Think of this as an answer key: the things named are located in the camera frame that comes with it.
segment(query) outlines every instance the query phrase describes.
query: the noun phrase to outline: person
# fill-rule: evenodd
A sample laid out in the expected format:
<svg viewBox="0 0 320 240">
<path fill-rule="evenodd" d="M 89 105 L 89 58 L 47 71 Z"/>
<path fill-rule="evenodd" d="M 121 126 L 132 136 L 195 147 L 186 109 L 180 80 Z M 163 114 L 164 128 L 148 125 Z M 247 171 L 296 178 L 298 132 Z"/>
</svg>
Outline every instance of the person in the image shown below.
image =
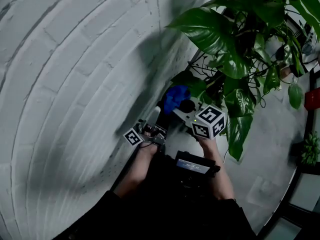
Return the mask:
<svg viewBox="0 0 320 240">
<path fill-rule="evenodd" d="M 85 215 L 75 239 L 206 236 L 211 239 L 254 239 L 235 200 L 232 183 L 215 140 L 198 139 L 206 159 L 220 166 L 209 179 L 207 196 L 185 198 L 174 180 L 168 156 L 155 144 L 142 143 L 117 188 L 107 191 Z"/>
</svg>

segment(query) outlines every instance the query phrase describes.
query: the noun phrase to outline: wall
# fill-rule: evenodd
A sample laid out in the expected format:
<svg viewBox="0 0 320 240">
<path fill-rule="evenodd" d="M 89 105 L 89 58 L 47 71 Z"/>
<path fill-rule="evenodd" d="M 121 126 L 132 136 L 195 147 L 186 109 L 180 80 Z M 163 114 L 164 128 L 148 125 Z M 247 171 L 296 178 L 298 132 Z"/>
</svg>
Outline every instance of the wall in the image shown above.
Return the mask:
<svg viewBox="0 0 320 240">
<path fill-rule="evenodd" d="M 164 27 L 204 1 L 0 0 L 4 240 L 52 239 L 112 186 L 122 134 L 197 50 Z"/>
</svg>

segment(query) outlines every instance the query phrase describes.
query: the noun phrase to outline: blue object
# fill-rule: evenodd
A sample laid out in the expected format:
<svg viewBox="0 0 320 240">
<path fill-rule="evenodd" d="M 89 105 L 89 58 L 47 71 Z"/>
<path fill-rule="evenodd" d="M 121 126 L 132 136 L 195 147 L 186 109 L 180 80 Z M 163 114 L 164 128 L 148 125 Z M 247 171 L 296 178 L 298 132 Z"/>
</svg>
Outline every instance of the blue object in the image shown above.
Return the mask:
<svg viewBox="0 0 320 240">
<path fill-rule="evenodd" d="M 190 99 L 191 94 L 186 85 L 176 85 L 170 88 L 164 98 L 164 114 L 169 115 L 171 111 L 180 106 L 183 100 Z"/>
</svg>

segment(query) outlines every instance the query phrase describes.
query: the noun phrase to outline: floor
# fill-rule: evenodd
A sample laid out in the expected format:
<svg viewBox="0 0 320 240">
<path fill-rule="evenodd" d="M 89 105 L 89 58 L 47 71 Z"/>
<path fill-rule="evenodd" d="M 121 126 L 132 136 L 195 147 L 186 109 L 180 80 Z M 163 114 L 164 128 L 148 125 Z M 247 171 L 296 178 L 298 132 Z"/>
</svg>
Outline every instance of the floor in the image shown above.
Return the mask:
<svg viewBox="0 0 320 240">
<path fill-rule="evenodd" d="M 291 82 L 292 75 L 284 79 Z M 299 78 L 303 91 L 309 90 L 309 74 Z M 265 98 L 266 106 L 257 105 L 250 132 L 244 143 L 240 162 L 229 153 L 226 137 L 218 136 L 217 145 L 232 181 L 237 203 L 257 234 L 268 221 L 280 200 L 296 168 L 290 159 L 292 143 L 302 140 L 307 121 L 303 105 L 295 110 L 290 106 L 288 85 L 281 83 L 280 91 L 272 91 Z M 170 126 L 166 141 L 166 153 L 176 156 L 178 150 L 203 156 L 196 140 L 185 133 L 180 122 Z"/>
</svg>

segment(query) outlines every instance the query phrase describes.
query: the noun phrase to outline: pothos plant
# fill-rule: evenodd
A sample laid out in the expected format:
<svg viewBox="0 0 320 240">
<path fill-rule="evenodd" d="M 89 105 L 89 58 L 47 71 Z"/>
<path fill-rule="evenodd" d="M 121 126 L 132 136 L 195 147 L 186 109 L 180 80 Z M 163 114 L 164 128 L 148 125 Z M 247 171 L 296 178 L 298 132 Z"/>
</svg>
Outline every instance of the pothos plant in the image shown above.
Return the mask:
<svg viewBox="0 0 320 240">
<path fill-rule="evenodd" d="M 320 37 L 318 0 L 211 0 L 184 12 L 168 25 L 183 32 L 203 54 L 212 56 L 205 68 L 214 74 L 205 80 L 183 71 L 172 82 L 187 85 L 192 96 L 207 104 L 221 108 L 224 100 L 229 153 L 236 160 L 243 152 L 255 106 L 261 104 L 264 95 L 281 86 L 280 61 L 266 52 L 265 43 L 276 37 L 283 44 L 282 64 L 292 65 L 298 77 L 305 73 L 303 43 L 285 21 L 288 5 L 296 8 Z M 220 6 L 226 7 L 226 15 L 213 10 Z M 198 64 L 191 66 L 202 68 Z M 296 80 L 289 84 L 290 104 L 298 109 L 303 92 Z"/>
</svg>

